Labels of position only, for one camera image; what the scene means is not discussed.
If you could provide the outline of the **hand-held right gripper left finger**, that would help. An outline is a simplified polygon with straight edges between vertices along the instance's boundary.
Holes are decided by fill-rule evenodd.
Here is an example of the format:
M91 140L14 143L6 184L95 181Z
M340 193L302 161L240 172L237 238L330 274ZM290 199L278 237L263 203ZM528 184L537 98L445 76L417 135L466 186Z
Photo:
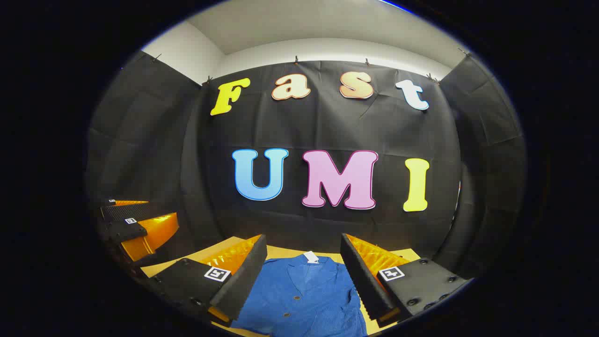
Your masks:
M266 236L255 235L200 262L178 260L150 277L150 290L189 316L231 323L238 318L266 257Z

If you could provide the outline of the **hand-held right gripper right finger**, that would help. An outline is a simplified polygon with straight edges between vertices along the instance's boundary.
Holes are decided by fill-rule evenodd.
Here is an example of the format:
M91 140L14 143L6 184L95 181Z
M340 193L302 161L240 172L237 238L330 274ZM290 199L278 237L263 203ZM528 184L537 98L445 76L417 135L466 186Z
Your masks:
M343 233L340 254L370 319L402 322L449 299L469 283L428 258L409 262Z

